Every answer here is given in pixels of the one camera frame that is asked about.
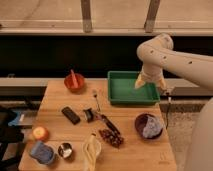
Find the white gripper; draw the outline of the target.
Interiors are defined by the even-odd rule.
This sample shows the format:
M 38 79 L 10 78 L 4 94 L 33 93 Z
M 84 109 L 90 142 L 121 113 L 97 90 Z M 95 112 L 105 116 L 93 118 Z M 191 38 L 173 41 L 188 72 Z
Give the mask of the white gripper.
M 145 85 L 145 82 L 158 83 L 162 90 L 166 90 L 166 82 L 163 76 L 161 67 L 144 63 L 141 70 L 141 75 L 135 81 L 135 88 L 139 89 Z

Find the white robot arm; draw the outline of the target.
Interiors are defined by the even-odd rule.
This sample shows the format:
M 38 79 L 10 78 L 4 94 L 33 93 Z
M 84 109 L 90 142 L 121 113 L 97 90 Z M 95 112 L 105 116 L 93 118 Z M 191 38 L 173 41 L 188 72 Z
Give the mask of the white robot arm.
M 137 56 L 143 62 L 135 88 L 156 83 L 166 89 L 167 70 L 213 93 L 213 57 L 173 50 L 170 35 L 160 34 L 141 43 Z M 213 171 L 213 97 L 202 108 L 196 121 L 184 171 Z

